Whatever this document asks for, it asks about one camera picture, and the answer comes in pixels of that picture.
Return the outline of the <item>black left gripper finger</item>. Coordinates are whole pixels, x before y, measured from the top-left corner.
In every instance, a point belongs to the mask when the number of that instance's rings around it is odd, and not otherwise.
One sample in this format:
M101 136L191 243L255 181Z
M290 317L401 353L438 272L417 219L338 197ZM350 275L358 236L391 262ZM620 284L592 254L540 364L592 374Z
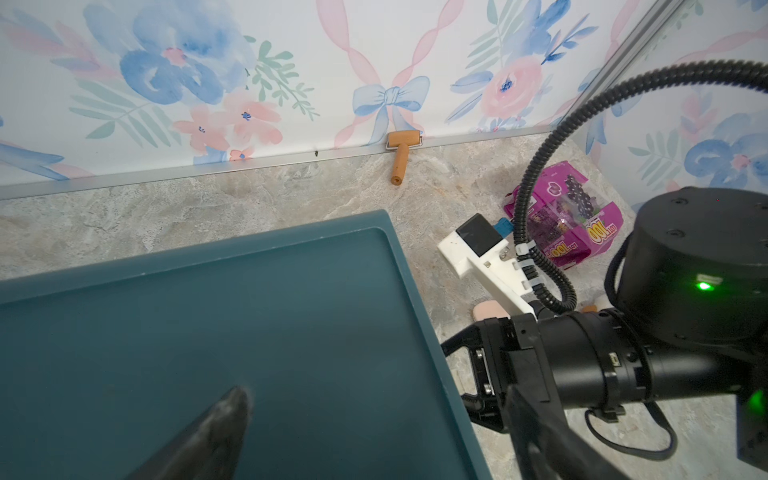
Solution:
M249 393L235 386L127 477L232 479L250 421Z

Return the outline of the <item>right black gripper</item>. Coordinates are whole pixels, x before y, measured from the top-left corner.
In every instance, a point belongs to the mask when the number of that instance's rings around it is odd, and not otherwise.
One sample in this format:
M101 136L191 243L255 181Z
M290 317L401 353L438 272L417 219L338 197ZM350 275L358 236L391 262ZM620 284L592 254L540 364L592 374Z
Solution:
M610 314L487 318L441 343L446 358L461 348L473 359L473 418L499 420L505 406L524 479L626 477L557 416L585 408L618 418L618 324Z

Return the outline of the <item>pink computer mouse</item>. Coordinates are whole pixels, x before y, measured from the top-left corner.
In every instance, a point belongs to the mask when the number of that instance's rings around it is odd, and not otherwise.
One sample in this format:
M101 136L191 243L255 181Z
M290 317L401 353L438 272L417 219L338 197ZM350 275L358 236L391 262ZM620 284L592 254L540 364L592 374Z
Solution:
M495 300L486 300L472 309L472 318L476 322L491 318L508 318L509 313Z

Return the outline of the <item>teal drawer cabinet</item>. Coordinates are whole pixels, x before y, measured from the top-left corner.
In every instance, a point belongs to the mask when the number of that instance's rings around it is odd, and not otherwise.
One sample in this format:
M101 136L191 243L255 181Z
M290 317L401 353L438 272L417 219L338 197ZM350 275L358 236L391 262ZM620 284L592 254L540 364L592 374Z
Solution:
M228 391L238 479L490 475L382 210L1 284L1 475L137 474Z

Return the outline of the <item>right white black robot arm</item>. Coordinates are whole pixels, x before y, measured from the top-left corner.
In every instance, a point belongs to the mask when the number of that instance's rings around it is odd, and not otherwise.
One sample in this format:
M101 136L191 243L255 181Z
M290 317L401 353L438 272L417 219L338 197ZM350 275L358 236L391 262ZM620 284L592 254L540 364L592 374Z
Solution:
M643 404L737 398L737 456L767 466L767 198L686 188L639 211L606 274L610 307L555 314L537 304L464 328L442 345L466 349L476 390L471 421L511 437L526 479L618 479L574 433L565 411L614 423Z

